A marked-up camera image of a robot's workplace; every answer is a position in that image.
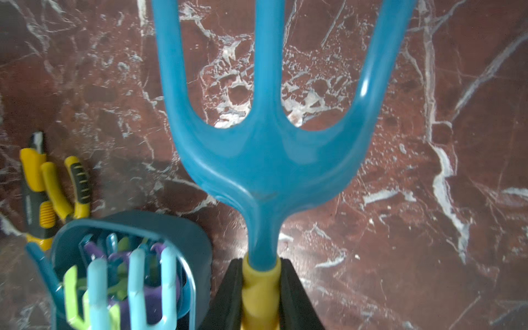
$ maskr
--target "fork tine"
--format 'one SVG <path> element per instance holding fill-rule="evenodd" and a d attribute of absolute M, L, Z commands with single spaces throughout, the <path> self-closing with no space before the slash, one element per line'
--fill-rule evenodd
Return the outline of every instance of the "fork tine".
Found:
<path fill-rule="evenodd" d="M 173 330 L 177 325 L 176 316 L 176 251 L 166 247 L 162 252 L 162 312 L 163 317 L 156 324 L 156 330 Z"/>
<path fill-rule="evenodd" d="M 128 268 L 128 303 L 130 306 L 130 329 L 144 330 L 147 327 L 145 293 L 143 282 L 145 276 L 145 251 L 136 249 L 130 255 Z"/>
<path fill-rule="evenodd" d="M 265 116 L 271 110 L 282 110 L 284 8 L 284 0 L 256 2 L 254 97 L 250 116 Z"/>
<path fill-rule="evenodd" d="M 88 303 L 92 329 L 110 330 L 106 274 L 107 264 L 105 259 L 96 259 L 88 266 Z"/>

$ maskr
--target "blue garden fork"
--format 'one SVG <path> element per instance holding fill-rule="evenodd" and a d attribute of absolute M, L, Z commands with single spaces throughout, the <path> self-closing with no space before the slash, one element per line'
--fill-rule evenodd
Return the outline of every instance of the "blue garden fork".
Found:
<path fill-rule="evenodd" d="M 159 65 L 174 142 L 191 178 L 244 216 L 249 264 L 276 265 L 280 227 L 347 187 L 369 147 L 388 80 L 416 0 L 385 0 L 356 96 L 333 127 L 294 127 L 281 106 L 284 0 L 256 0 L 254 96 L 237 126 L 216 129 L 194 112 L 187 82 L 176 0 L 153 0 Z"/>

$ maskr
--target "tool handle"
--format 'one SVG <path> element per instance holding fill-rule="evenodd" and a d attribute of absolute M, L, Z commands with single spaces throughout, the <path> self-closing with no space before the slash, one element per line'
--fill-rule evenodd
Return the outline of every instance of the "tool handle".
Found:
<path fill-rule="evenodd" d="M 24 148 L 20 150 L 20 161 L 26 238 L 28 242 L 35 242 L 46 251 L 51 247 L 53 237 L 59 229 L 40 171 L 41 164 L 46 161 L 46 155 L 39 154 L 35 149 Z"/>
<path fill-rule="evenodd" d="M 88 173 L 75 156 L 66 158 L 64 165 L 70 175 L 73 192 L 75 194 L 73 217 L 75 219 L 87 218 L 90 216 L 90 203 L 92 202 L 92 189 L 90 187 Z"/>
<path fill-rule="evenodd" d="M 53 209 L 59 215 L 63 222 L 73 213 L 73 208 L 62 193 L 62 187 L 57 176 L 57 167 L 52 162 L 46 162 L 41 165 L 42 177 L 46 192 L 53 204 Z"/>

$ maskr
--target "marble surface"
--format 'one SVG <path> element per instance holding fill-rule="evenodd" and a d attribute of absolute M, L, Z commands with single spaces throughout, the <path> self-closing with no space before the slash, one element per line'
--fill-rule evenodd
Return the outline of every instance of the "marble surface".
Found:
<path fill-rule="evenodd" d="M 379 6 L 287 1 L 294 125 L 343 117 Z M 250 110 L 254 2 L 180 9 L 191 103 L 208 124 L 235 125 Z M 528 328 L 527 13 L 525 0 L 418 1 L 357 177 L 282 229 L 279 254 L 327 329 Z M 2 0 L 0 26 L 0 328 L 49 327 L 20 237 L 18 153 L 36 129 L 52 161 L 82 159 L 94 216 L 143 209 L 198 223 L 214 248 L 214 295 L 246 228 L 179 162 L 150 2 Z"/>

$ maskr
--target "light blue toy rake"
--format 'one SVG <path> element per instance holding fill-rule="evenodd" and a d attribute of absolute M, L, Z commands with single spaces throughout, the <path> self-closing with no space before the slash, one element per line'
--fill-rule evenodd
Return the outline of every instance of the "light blue toy rake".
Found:
<path fill-rule="evenodd" d="M 249 264 L 272 269 L 280 227 L 346 188 L 369 147 L 387 83 L 416 0 L 385 0 L 356 96 L 345 117 L 323 131 L 294 127 L 281 106 L 284 0 L 256 0 L 254 96 L 235 127 L 216 129 L 187 96 L 178 3 L 153 0 L 159 64 L 176 148 L 191 178 L 244 216 Z"/>

